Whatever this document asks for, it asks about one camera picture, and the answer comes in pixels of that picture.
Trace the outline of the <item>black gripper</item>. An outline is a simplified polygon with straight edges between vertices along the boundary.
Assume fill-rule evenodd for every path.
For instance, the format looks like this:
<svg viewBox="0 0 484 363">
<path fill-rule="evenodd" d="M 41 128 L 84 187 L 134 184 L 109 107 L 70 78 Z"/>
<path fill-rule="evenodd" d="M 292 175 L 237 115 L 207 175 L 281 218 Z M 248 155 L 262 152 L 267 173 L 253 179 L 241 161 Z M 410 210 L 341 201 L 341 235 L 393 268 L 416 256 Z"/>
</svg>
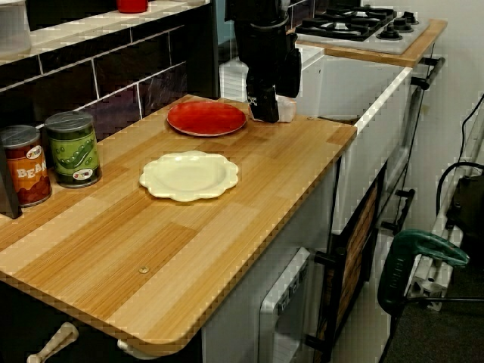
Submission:
<svg viewBox="0 0 484 363">
<path fill-rule="evenodd" d="M 247 100 L 251 117 L 256 121 L 276 123 L 279 120 L 278 94 L 296 97 L 299 93 L 302 58 L 294 50 L 294 40 L 287 34 L 285 22 L 235 22 L 239 59 L 249 68 Z"/>
</svg>

